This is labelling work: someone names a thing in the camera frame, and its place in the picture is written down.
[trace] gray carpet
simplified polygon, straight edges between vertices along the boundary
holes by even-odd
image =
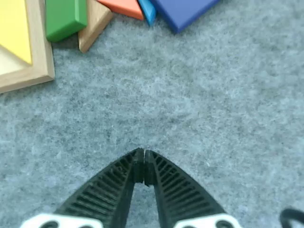
[[[0,227],[54,211],[143,147],[245,228],[304,209],[304,1],[223,0],[174,35],[116,15],[87,54],[54,44],[54,82],[0,95]],[[159,228],[136,186],[127,228]]]

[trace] blue triangle piece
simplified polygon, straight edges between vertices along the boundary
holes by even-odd
[[[217,2],[219,0],[151,0],[176,33],[184,30]]]
[[[150,0],[138,0],[138,2],[143,10],[148,24],[151,26],[154,23],[156,17],[155,7],[152,5]]]

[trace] pale yellow piece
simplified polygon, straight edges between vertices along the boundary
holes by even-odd
[[[0,46],[0,75],[22,70],[29,64]]]
[[[32,64],[25,0],[0,0],[0,45]]]

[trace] yellow tangram piece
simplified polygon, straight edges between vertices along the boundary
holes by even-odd
[[[32,64],[25,0],[0,0],[0,45]]]

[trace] black cable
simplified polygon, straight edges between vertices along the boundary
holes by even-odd
[[[304,225],[304,212],[293,208],[284,209],[280,215],[282,228],[292,228],[290,220],[298,221]]]

